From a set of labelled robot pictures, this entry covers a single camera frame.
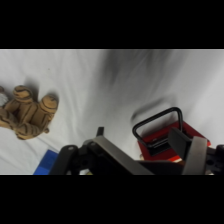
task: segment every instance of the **wrinkled fabric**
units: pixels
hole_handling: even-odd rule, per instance
[[[0,174],[31,175],[48,149],[80,147],[99,126],[139,159],[133,125],[172,106],[212,145],[223,143],[223,61],[224,50],[0,50],[0,86],[9,97],[15,86],[26,85],[38,100],[49,93],[59,98],[49,134],[20,141],[0,128]]]

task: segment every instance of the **black handle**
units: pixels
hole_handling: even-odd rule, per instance
[[[174,112],[174,111],[176,111],[177,114],[178,114],[179,130],[182,132],[182,131],[183,131],[183,115],[182,115],[182,111],[181,111],[179,108],[177,108],[177,107],[172,107],[172,108],[170,108],[170,109],[164,110],[163,112],[161,112],[161,113],[159,113],[159,114],[156,114],[156,115],[154,115],[154,116],[152,116],[152,117],[150,117],[150,118],[148,118],[148,119],[146,119],[146,120],[144,120],[144,121],[142,121],[142,122],[136,124],[136,125],[133,127],[133,129],[132,129],[132,133],[133,133],[133,135],[138,139],[139,142],[141,142],[146,148],[148,148],[147,143],[144,142],[143,138],[141,138],[141,137],[138,135],[138,133],[137,133],[137,129],[140,128],[141,126],[143,126],[143,125],[149,123],[149,122],[152,122],[152,121],[154,121],[154,120],[156,120],[156,119],[158,119],[158,118],[160,118],[160,117],[162,117],[162,116],[164,116],[164,115],[166,115],[166,114],[169,114],[169,113],[171,113],[171,112]]]

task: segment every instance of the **white cloth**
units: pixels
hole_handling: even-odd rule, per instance
[[[50,133],[20,141],[0,128],[0,174],[33,174],[47,149],[105,137],[134,159],[133,125],[172,106],[212,144],[224,142],[224,50],[0,50],[0,86],[56,94]]]

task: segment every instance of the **toy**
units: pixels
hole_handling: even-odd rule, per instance
[[[40,103],[34,102],[32,91],[25,86],[15,87],[13,94],[15,99],[0,108],[0,127],[14,130],[21,140],[48,133],[58,108],[56,98],[47,95]]]

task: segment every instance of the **plush toy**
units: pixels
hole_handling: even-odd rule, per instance
[[[0,107],[0,127],[14,130],[21,140],[49,132],[48,125],[58,108],[58,101],[54,96],[47,95],[40,103],[36,103],[29,88],[17,86],[13,92],[15,99],[7,102],[4,89],[0,90],[0,106],[1,102],[3,104],[3,107]]]

